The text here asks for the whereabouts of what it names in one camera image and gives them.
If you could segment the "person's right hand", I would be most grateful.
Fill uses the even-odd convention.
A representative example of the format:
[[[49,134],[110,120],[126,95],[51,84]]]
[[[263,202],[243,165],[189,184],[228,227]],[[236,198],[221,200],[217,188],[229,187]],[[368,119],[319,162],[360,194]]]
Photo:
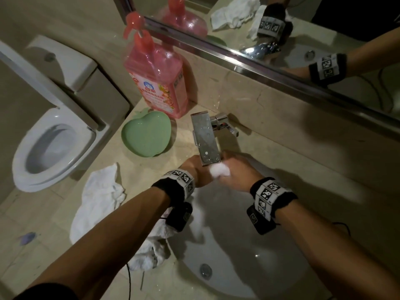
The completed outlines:
[[[230,175],[220,176],[219,181],[237,191],[250,192],[251,187],[264,178],[242,154],[223,151],[222,163],[228,167]]]

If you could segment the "white sink basin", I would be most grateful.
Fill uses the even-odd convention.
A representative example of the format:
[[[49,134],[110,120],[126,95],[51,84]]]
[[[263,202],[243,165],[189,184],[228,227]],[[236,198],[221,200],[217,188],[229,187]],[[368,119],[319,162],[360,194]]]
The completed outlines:
[[[332,300],[293,238],[281,227],[259,235],[246,210],[252,196],[218,179],[196,188],[193,212],[171,251],[200,281],[229,296],[262,300]],[[209,281],[201,264],[213,271]]]

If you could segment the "black marker wristband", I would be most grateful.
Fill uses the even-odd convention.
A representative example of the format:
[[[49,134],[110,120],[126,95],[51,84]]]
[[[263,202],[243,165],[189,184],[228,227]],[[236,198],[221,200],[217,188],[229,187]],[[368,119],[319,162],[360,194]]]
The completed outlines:
[[[273,177],[265,177],[256,181],[250,188],[254,199],[256,215],[262,216],[268,222],[276,217],[278,209],[288,206],[298,196],[288,187]]]
[[[177,207],[192,195],[195,181],[188,171],[175,169],[165,173],[152,187],[162,190],[169,197],[169,207]]]

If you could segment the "chrome sink faucet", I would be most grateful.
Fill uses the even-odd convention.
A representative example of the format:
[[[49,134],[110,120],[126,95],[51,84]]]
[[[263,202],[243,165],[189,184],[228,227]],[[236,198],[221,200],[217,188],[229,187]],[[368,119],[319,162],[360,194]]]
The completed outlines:
[[[225,113],[211,116],[208,111],[202,111],[190,116],[193,124],[194,143],[198,148],[202,166],[219,163],[221,156],[214,132],[227,129],[235,137],[238,137],[238,130],[233,127]]]

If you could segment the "green apple-shaped dish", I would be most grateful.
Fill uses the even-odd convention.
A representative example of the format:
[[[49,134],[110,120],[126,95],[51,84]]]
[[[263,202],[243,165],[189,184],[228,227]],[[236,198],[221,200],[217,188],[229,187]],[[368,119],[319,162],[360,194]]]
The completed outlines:
[[[123,126],[121,139],[129,151],[146,158],[161,154],[171,134],[171,120],[165,113],[144,108]]]

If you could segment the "black sleeve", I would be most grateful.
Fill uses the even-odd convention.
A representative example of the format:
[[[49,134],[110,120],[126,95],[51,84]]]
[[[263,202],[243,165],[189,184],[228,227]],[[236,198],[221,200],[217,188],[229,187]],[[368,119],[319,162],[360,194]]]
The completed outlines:
[[[13,300],[79,300],[74,291],[59,283],[41,283],[27,288]]]

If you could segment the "white toilet bowl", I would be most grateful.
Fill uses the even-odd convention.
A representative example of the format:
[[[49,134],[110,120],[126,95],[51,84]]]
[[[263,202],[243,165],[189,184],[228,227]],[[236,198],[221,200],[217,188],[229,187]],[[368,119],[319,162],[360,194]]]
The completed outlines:
[[[110,126],[92,130],[67,108],[51,108],[26,133],[13,157],[15,186],[43,190],[69,176],[99,151]]]

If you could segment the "pink pump soap bottle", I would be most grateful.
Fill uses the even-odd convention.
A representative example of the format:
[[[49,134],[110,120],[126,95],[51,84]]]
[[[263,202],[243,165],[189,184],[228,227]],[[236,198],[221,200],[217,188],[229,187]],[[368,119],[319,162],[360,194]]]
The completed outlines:
[[[127,45],[124,67],[149,107],[178,119],[187,110],[188,97],[183,60],[174,50],[155,43],[145,28],[144,18],[136,11],[126,16],[123,38]]]

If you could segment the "right black marker wristband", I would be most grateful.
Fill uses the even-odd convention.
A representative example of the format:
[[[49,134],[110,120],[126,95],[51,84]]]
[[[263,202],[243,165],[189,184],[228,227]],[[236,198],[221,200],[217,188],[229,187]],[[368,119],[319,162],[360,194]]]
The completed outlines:
[[[288,187],[273,177],[265,177],[256,181],[250,188],[254,199],[256,215],[262,216],[268,222],[276,217],[278,209],[288,206],[298,196]]]

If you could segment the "left black marker wristband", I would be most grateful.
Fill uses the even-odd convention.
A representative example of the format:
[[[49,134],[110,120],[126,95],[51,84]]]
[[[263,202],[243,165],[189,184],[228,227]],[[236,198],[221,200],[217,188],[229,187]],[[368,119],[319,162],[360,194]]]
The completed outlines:
[[[169,197],[169,207],[177,207],[192,195],[195,181],[188,171],[175,169],[165,173],[152,187],[162,190]]]

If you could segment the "person's right forearm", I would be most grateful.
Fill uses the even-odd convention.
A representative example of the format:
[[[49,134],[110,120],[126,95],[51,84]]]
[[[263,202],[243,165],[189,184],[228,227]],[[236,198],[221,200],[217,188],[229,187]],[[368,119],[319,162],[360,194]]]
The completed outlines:
[[[400,300],[393,273],[331,222],[298,200],[275,215],[337,300]]]

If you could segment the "white toilet tank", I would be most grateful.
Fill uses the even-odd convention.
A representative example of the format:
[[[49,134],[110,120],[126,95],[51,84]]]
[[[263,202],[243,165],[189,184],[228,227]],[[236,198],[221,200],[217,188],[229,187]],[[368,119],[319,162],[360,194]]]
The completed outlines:
[[[46,53],[56,60],[44,61]],[[130,105],[90,57],[46,36],[36,36],[24,56],[67,94],[99,125],[124,120]]]

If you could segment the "white crumpled towel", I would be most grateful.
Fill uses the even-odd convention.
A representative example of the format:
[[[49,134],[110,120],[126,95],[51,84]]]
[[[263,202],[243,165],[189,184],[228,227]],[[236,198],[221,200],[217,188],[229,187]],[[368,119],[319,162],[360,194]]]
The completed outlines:
[[[117,163],[90,174],[83,188],[81,205],[71,224],[69,238],[72,244],[126,201],[125,189],[117,182],[117,176]],[[129,270],[148,271],[161,266],[169,258],[166,240],[176,233],[166,224],[166,218],[171,211],[172,208],[168,208],[157,221],[128,262]]]

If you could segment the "white toilet lid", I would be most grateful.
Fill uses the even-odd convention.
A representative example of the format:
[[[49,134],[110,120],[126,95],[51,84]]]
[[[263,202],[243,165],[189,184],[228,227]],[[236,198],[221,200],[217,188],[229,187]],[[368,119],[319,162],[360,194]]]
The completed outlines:
[[[65,111],[88,128],[98,129],[98,124],[70,96],[1,40],[0,60],[58,109]]]

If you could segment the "metal sink drain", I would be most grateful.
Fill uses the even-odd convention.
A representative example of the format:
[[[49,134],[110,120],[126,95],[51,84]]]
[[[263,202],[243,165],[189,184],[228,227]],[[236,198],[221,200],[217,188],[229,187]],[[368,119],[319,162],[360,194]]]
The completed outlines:
[[[209,281],[212,277],[213,270],[208,264],[203,263],[199,267],[199,273],[204,280]]]

